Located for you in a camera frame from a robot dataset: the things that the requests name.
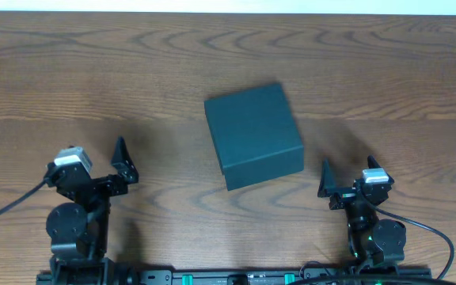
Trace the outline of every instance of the cardboard box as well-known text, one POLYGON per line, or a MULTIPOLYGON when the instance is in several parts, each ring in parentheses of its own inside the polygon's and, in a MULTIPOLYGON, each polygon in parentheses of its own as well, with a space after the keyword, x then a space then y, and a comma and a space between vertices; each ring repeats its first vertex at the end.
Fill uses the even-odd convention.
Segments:
POLYGON ((304 169, 304 148, 283 88, 272 84, 205 101, 226 188, 304 169))

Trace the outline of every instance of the black cable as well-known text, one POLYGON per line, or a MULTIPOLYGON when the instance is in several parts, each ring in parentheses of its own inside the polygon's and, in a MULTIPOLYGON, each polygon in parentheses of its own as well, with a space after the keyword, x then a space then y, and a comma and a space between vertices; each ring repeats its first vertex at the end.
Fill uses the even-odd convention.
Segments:
POLYGON ((446 266, 444 267, 444 269, 441 272, 441 274, 439 274, 439 276, 437 277, 437 279, 442 279, 447 274, 448 270, 450 270, 451 264, 453 263, 453 259, 454 259, 454 256, 455 256, 455 247, 453 246, 453 242, 451 242, 451 240, 445 234, 441 233, 440 231, 438 231, 438 230, 436 230, 434 228, 431 228, 430 226, 424 225, 421 222, 413 221, 410 218, 404 218, 404 217, 401 217, 400 215, 395 215, 395 214, 392 214, 392 213, 389 213, 387 211, 379 209, 378 207, 373 205, 367 199, 367 197, 365 196, 365 194, 363 194, 363 192, 361 192, 361 193, 362 193, 362 195, 360 195, 360 196, 365 201, 365 203, 367 203, 367 206, 369 206, 369 208, 371 208, 372 210, 377 211, 377 212, 379 212, 379 213, 381 213, 383 215, 387 215, 389 217, 392 217, 394 219, 401 220, 402 222, 408 222, 408 223, 410 223, 410 224, 412 224, 414 226, 418 226, 418 227, 420 227, 420 228, 422 228, 424 230, 431 231, 432 233, 439 235, 441 238, 443 238, 446 241, 446 243, 448 243, 448 246, 450 247, 450 258, 448 258, 448 262, 446 263, 446 266))
POLYGON ((304 267, 307 266, 308 264, 318 264, 321 267, 323 267, 326 274, 328 274, 329 276, 332 276, 332 274, 330 274, 330 271, 326 268, 326 266, 323 263, 316 261, 316 260, 311 260, 311 261, 307 261, 306 263, 304 263, 304 265, 301 266, 300 271, 298 272, 298 276, 304 278, 304 274, 303 274, 304 267))
POLYGON ((13 207, 17 206, 19 203, 22 201, 28 199, 32 194, 34 194, 36 191, 40 190, 45 185, 45 181, 41 181, 35 188, 31 189, 29 192, 25 193, 21 198, 16 199, 12 203, 9 203, 7 206, 4 206, 0 210, 0 215, 5 214, 7 211, 11 210, 13 207))
POLYGON ((288 285, 304 285, 312 283, 331 283, 338 281, 370 281, 376 283, 392 282, 405 283, 406 285, 456 285, 456 283, 441 279, 426 279, 424 277, 408 277, 401 275, 338 275, 338 276, 323 276, 317 278, 303 279, 289 283, 288 285))

